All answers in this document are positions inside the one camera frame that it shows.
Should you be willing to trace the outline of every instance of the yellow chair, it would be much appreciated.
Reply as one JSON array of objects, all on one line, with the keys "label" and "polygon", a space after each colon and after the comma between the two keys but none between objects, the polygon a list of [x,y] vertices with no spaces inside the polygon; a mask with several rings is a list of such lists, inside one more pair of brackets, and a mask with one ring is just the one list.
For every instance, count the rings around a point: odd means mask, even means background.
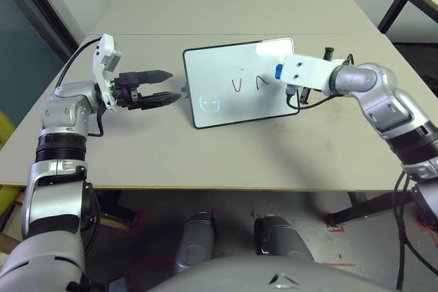
[{"label": "yellow chair", "polygon": [[[15,127],[11,120],[0,111],[0,150],[14,130]],[[0,186],[0,215],[11,205],[18,193],[20,193],[20,188],[18,187]]]},{"label": "yellow chair", "polygon": [[0,111],[0,150],[5,146],[14,130],[14,124],[12,124],[11,120]]}]

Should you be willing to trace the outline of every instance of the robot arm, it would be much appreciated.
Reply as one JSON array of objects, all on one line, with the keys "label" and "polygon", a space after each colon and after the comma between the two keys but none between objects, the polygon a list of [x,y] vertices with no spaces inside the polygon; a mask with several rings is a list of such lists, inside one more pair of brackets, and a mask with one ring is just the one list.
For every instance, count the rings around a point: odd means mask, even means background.
[{"label": "robot arm", "polygon": [[287,84],[313,88],[325,95],[351,95],[374,130],[402,162],[403,170],[417,181],[412,190],[426,221],[438,220],[438,129],[403,90],[396,76],[378,64],[345,65],[316,57],[292,55],[276,72]]},{"label": "robot arm", "polygon": [[[99,123],[106,109],[150,109],[180,97],[172,92],[143,97],[138,92],[142,83],[159,83],[172,76],[160,70],[121,73],[110,81],[107,72],[115,69],[120,57],[113,38],[104,34],[93,55],[97,83],[67,83],[50,96],[23,202],[24,241],[0,272],[2,291],[103,291],[84,274],[80,235],[97,204],[92,185],[86,182],[90,117],[97,114]],[[99,129],[100,134],[92,135],[103,134],[101,122]]]}]

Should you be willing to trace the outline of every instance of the red marker drawing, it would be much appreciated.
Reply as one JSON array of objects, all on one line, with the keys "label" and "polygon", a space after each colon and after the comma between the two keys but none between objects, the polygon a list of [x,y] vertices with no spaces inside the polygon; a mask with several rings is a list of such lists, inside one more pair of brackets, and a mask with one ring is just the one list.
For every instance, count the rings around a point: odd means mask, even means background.
[{"label": "red marker drawing", "polygon": [[242,88],[242,79],[239,79],[239,89],[235,89],[234,80],[231,80],[231,83],[233,84],[233,88],[235,92],[240,92],[240,89]]}]

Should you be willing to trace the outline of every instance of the black marker drawing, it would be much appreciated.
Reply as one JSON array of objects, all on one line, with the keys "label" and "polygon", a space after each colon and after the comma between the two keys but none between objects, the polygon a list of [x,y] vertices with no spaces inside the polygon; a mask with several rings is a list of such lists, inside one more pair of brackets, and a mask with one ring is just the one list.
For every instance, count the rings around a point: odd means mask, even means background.
[{"label": "black marker drawing", "polygon": [[269,83],[267,83],[262,77],[260,77],[259,75],[257,75],[257,76],[255,77],[255,86],[257,87],[257,90],[260,89],[260,88],[259,88],[259,81],[258,81],[258,79],[262,80],[265,84],[269,85]]},{"label": "black marker drawing", "polygon": [[240,92],[240,89],[242,88],[242,79],[239,79],[239,89],[238,90],[235,88],[234,80],[231,80],[231,83],[233,84],[234,91]]}]

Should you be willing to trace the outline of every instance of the table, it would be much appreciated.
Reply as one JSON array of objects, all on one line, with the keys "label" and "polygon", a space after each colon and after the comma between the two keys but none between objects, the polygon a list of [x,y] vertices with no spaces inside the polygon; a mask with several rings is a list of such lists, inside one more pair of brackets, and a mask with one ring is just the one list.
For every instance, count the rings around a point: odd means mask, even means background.
[{"label": "table", "polygon": [[[214,1],[216,6],[207,8],[222,8],[216,10],[217,15],[225,8],[239,9]],[[331,0],[336,6],[326,4],[328,12],[314,16],[314,4],[326,1],[291,0],[296,6],[300,3],[299,11],[287,7],[282,15],[272,16],[266,15],[273,8],[272,0],[258,0],[260,15],[240,11],[234,30],[234,25],[221,20],[214,25],[196,21],[199,12],[194,10],[190,17],[182,11],[179,0],[165,4],[120,0],[94,32],[115,35],[124,53],[116,73],[159,68],[174,74],[164,83],[145,86],[143,94],[181,91],[184,49],[291,36],[297,53],[322,56],[324,47],[331,46],[334,58],[354,53],[358,63],[378,62],[392,68],[400,87],[438,121],[433,93],[352,0]],[[242,6],[255,8],[249,0]],[[172,8],[181,12],[169,17]],[[147,20],[147,12],[153,19]],[[213,14],[207,11],[205,15],[213,20]],[[191,18],[196,24],[190,24]],[[271,33],[256,33],[258,26],[260,31]],[[244,33],[235,34],[240,28]],[[65,82],[92,79],[91,54],[92,49],[87,49],[77,58]],[[1,184],[25,185],[34,162],[40,117],[53,86],[47,88],[0,152]],[[319,98],[313,93],[310,103]],[[159,109],[106,113],[105,136],[90,138],[87,143],[88,180],[95,188],[388,191],[400,171],[399,160],[362,117],[354,99],[336,98],[299,116],[203,130],[192,127],[190,116],[185,98]],[[95,130],[92,123],[90,132]]]},{"label": "table", "polygon": [[438,0],[394,0],[391,7],[378,25],[378,29],[386,34],[392,23],[402,11],[407,1],[410,1],[419,10],[438,23]]}]

